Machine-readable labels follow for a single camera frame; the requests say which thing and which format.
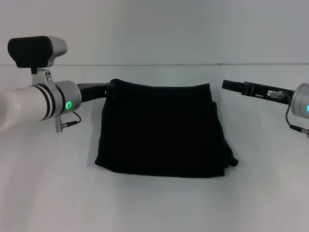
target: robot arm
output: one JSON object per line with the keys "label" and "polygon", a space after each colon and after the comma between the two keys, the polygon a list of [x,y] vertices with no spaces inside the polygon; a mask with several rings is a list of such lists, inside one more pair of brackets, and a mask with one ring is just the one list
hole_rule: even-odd
{"label": "robot arm", "polygon": [[244,96],[261,98],[289,105],[285,113],[285,119],[289,127],[295,131],[306,134],[307,138],[309,138],[309,130],[291,125],[288,119],[290,108],[295,116],[309,119],[309,84],[301,84],[296,91],[293,91],[250,82],[241,83],[224,80],[222,88],[239,92]]}
{"label": "robot arm", "polygon": [[8,51],[17,67],[31,69],[32,85],[0,92],[0,133],[51,117],[56,118],[56,131],[62,132],[63,128],[81,121],[62,124],[62,114],[74,112],[82,102],[106,97],[110,84],[53,82],[52,72],[45,68],[52,67],[55,58],[67,50],[64,40],[52,36],[14,38],[9,41]]}

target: white wall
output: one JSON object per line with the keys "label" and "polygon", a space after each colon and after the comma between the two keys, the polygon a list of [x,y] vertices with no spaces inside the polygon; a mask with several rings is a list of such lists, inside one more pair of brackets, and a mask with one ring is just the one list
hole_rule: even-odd
{"label": "white wall", "polygon": [[[239,165],[211,179],[109,172],[94,165],[104,100],[86,102],[82,123],[61,134],[48,120],[0,137],[0,231],[308,231],[308,139],[286,125],[286,105],[221,84],[295,89],[308,82],[309,65],[170,65],[307,63],[308,7],[306,0],[2,0],[0,90],[31,84],[6,46],[34,35],[69,44],[51,68],[55,80],[210,83]],[[168,66],[113,66],[126,64]]]}

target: black band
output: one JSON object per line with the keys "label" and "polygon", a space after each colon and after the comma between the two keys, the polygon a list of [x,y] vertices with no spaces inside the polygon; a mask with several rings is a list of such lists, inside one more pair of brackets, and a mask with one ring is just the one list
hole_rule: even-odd
{"label": "black band", "polygon": [[66,105],[66,98],[64,97],[64,94],[63,94],[62,90],[59,88],[59,86],[57,86],[57,85],[55,85],[55,86],[57,87],[58,91],[60,92],[60,95],[62,96],[62,110],[59,114],[59,115],[61,115],[63,113],[64,107]]}
{"label": "black band", "polygon": [[37,86],[33,86],[33,87],[36,87],[39,91],[41,91],[41,93],[44,95],[45,99],[46,99],[46,104],[47,104],[47,112],[46,112],[46,115],[45,117],[41,120],[45,120],[49,114],[49,111],[50,111],[50,103],[49,103],[49,99],[48,99],[48,96],[47,94],[44,92],[44,90],[42,90],[41,88],[37,87]]}
{"label": "black band", "polygon": [[56,101],[55,101],[55,98],[52,94],[52,92],[50,91],[50,89],[46,86],[46,85],[43,85],[43,84],[37,84],[37,86],[41,86],[43,87],[50,95],[51,99],[52,99],[52,103],[53,103],[53,108],[52,108],[52,113],[50,114],[50,116],[48,118],[51,118],[54,113],[55,113],[55,110],[56,110]]}
{"label": "black band", "polygon": [[31,74],[38,74],[37,68],[31,68]]}

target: black cable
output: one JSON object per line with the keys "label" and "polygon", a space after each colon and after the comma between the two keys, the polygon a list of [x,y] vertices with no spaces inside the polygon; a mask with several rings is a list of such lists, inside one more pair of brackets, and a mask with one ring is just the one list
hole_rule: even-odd
{"label": "black cable", "polygon": [[281,91],[281,92],[285,95],[285,97],[286,97],[286,98],[288,99],[288,101],[289,101],[289,107],[288,107],[288,109],[286,110],[286,113],[285,113],[285,120],[286,120],[286,122],[289,124],[289,126],[290,126],[291,129],[293,129],[293,130],[298,131],[298,132],[301,133],[302,130],[304,130],[304,128],[291,125],[290,122],[289,122],[289,119],[288,119],[288,114],[289,114],[289,111],[290,111],[290,108],[291,108],[291,104],[292,104],[291,97],[290,97],[290,95],[288,95],[286,92],[284,92],[284,91]]}
{"label": "black cable", "polygon": [[78,116],[79,121],[77,123],[80,123],[82,121],[82,118],[78,115],[78,113],[76,113],[75,111],[72,111],[73,114],[75,114],[76,116]]}
{"label": "black cable", "polygon": [[79,121],[72,121],[72,122],[64,123],[63,128],[71,127],[71,126],[76,125],[76,124],[78,124],[82,121],[82,118],[78,115],[78,113],[76,113],[75,111],[72,111],[72,113],[75,114],[76,116],[78,116]]}
{"label": "black cable", "polygon": [[292,100],[291,100],[291,97],[290,97],[290,95],[288,95],[286,92],[283,92],[283,91],[281,91],[284,95],[285,95],[285,97],[288,99],[288,101],[289,101],[289,107],[288,107],[288,109],[286,110],[286,113],[285,113],[285,120],[286,120],[286,122],[289,124],[289,126],[291,126],[291,124],[290,124],[290,122],[289,122],[289,119],[288,119],[288,114],[289,114],[289,111],[290,111],[290,108],[291,108],[291,104],[292,104]]}

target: black cloth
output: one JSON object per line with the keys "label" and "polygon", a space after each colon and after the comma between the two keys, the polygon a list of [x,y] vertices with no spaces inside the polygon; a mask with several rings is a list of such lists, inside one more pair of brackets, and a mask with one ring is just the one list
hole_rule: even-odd
{"label": "black cloth", "polygon": [[237,165],[209,84],[111,84],[95,164],[117,173],[199,178],[223,176]]}

